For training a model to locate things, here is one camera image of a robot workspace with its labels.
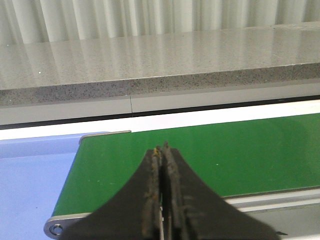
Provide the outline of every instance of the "granite countertop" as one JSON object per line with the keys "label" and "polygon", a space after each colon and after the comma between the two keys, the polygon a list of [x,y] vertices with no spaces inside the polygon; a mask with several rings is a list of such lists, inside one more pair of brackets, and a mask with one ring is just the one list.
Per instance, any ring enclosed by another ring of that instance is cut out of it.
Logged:
{"label": "granite countertop", "polygon": [[320,82],[320,21],[0,46],[0,107]]}

